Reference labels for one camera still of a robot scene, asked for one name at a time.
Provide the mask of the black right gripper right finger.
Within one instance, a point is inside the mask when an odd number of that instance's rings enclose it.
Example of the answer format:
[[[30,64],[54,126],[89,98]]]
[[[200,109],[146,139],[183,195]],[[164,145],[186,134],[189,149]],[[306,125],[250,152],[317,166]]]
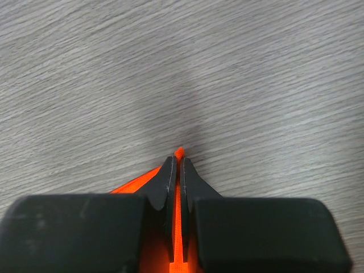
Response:
[[[197,173],[190,158],[182,158],[180,165],[181,236],[183,242],[183,262],[188,261],[188,245],[191,235],[190,216],[193,202],[199,198],[222,198]]]

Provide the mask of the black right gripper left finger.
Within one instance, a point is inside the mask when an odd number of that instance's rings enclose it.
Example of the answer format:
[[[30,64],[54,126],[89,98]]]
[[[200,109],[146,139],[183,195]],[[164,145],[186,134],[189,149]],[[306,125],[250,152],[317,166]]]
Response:
[[[162,235],[170,262],[174,261],[175,218],[173,213],[176,180],[177,157],[169,156],[157,174],[139,189],[140,194],[147,196],[153,209],[162,214]]]

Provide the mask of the orange t-shirt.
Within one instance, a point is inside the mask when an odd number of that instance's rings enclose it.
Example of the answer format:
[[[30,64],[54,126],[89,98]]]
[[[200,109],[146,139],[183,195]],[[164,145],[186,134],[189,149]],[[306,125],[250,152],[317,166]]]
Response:
[[[136,253],[123,265],[121,272],[202,272],[198,265],[197,240],[192,215],[190,216],[192,233],[188,245],[188,261],[183,262],[180,165],[182,158],[186,158],[186,155],[184,149],[179,147],[172,156],[177,157],[177,180],[173,213],[175,218],[174,261],[170,262],[168,259],[167,247],[162,235],[162,214],[153,209],[147,196],[139,193],[139,189],[157,174],[161,167],[159,166],[111,191],[112,194],[127,197],[134,196],[143,203],[141,211],[132,208],[128,213],[132,217],[139,217],[140,223],[136,231],[122,232],[127,238],[136,235]]]

